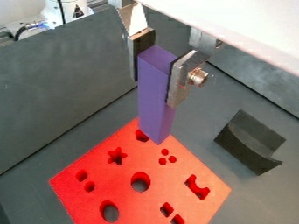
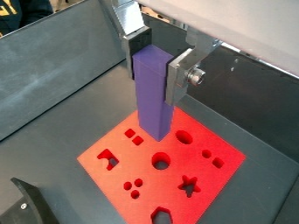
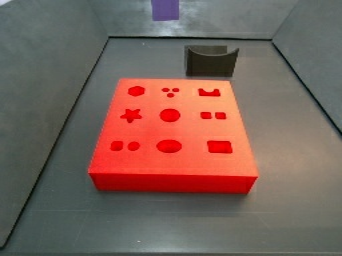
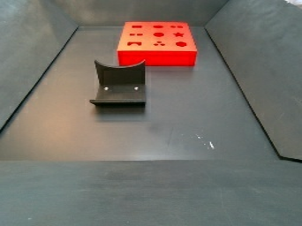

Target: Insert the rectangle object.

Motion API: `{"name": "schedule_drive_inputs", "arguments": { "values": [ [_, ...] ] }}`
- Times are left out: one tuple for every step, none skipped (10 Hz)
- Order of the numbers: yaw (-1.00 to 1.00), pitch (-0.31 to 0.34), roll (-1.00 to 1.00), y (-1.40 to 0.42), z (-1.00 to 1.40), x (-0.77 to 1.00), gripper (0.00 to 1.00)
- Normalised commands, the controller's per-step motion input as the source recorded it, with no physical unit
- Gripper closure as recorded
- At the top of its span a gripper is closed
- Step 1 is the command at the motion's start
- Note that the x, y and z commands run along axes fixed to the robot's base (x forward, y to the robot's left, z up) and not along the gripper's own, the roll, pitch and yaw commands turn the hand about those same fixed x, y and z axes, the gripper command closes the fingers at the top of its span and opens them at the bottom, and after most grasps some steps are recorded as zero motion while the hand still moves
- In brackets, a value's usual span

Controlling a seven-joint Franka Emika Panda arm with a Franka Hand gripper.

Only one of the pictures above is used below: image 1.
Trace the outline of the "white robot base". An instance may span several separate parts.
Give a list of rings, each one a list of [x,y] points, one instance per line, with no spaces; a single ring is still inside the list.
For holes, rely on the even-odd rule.
[[[108,8],[108,0],[0,0],[0,43],[27,39]]]

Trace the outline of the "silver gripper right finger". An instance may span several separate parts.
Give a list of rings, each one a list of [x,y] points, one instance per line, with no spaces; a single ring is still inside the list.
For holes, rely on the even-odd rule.
[[[167,105],[174,109],[187,98],[191,85],[200,88],[206,84],[208,73],[203,70],[203,66],[223,46],[223,42],[192,28],[190,45],[192,50],[172,63]]]

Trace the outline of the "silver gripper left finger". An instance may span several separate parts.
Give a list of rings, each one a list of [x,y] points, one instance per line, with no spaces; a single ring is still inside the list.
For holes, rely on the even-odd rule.
[[[144,7],[140,3],[134,2],[116,12],[126,28],[131,78],[138,81],[138,55],[155,44],[155,29],[148,26]]]

